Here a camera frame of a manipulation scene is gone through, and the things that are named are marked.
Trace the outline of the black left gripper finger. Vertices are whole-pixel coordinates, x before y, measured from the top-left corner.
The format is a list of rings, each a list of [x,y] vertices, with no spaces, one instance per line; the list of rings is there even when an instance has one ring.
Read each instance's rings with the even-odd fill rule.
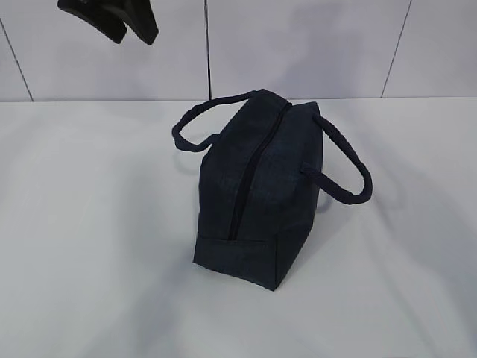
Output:
[[[127,33],[123,21],[97,1],[58,0],[57,7],[87,22],[116,44],[120,44]]]
[[[140,40],[147,45],[154,43],[159,29],[149,0],[114,1],[111,7]]]

